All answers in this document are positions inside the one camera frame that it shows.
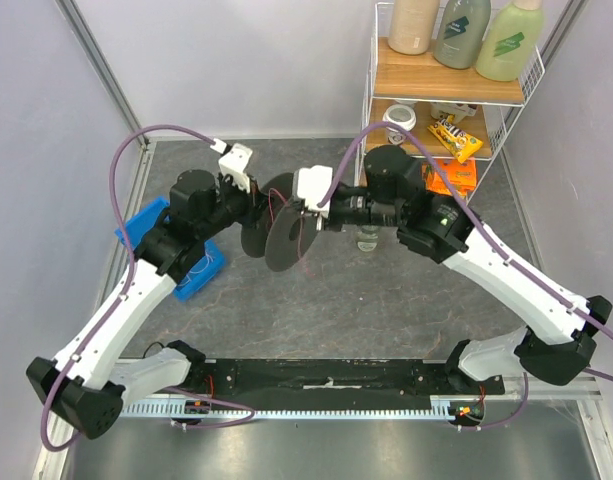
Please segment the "blue plastic bin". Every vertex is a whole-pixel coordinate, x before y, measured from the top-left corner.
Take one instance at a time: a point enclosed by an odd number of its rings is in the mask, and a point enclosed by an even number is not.
[[[165,197],[158,197],[153,203],[142,209],[137,215],[126,222],[126,232],[130,238],[130,243],[135,248],[142,241],[142,237],[148,230],[153,228],[157,217],[164,208],[168,206],[168,200]],[[120,241],[125,245],[122,233],[119,228],[115,230]],[[217,245],[212,240],[208,240],[204,247],[206,255],[197,264],[191,268],[186,278],[177,285],[173,291],[175,296],[182,302],[185,302],[194,293],[198,292],[217,272],[219,272],[226,264],[226,258],[219,251]]]

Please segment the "gray stone surface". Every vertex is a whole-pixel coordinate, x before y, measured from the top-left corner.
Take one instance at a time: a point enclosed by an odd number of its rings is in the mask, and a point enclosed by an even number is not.
[[[300,166],[337,166],[347,139],[251,140],[249,171],[263,183]],[[160,142],[144,204],[167,195],[189,168],[216,170],[217,156],[198,142]],[[472,202],[507,245],[528,246],[501,162]],[[227,266],[187,303],[160,304],[125,351],[141,356],[155,341],[183,339],[212,357],[444,359],[464,338],[507,333],[518,318],[466,278],[416,256],[383,231],[377,249],[360,252],[356,229],[321,233],[302,264],[283,273],[241,250],[240,228],[215,242]]]

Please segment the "black disc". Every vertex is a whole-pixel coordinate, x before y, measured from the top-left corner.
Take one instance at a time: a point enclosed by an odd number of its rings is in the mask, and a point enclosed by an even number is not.
[[[293,194],[293,174],[282,173],[277,175],[266,183],[260,190],[262,193],[268,193],[271,188],[274,188],[281,193],[285,199],[289,199]],[[273,205],[273,214],[279,213],[284,206],[284,203],[277,195],[271,197]],[[266,253],[266,239],[270,229],[271,219],[269,209],[264,209],[264,213],[260,217],[255,227],[242,227],[241,242],[244,253],[249,257],[262,258]]]
[[[266,265],[273,272],[283,272],[306,254],[317,236],[317,220],[302,217],[288,205],[275,216],[266,241]]]

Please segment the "white wall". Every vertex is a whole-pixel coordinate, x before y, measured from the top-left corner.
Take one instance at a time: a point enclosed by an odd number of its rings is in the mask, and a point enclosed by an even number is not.
[[[588,2],[508,150],[546,273],[613,302],[613,0]],[[593,367],[613,373],[613,343],[596,338]]]
[[[0,2],[0,479],[30,478],[39,452],[26,367],[90,317],[113,238],[108,165],[126,134],[55,3]]]
[[[374,3],[77,1],[143,125],[223,137],[357,133]],[[545,32],[566,3],[545,2]]]

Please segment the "yellow snack bag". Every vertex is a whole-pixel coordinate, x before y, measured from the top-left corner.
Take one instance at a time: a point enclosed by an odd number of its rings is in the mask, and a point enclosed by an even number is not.
[[[437,137],[459,163],[464,163],[484,145],[484,142],[479,138],[473,137],[443,118],[429,125],[428,130]]]

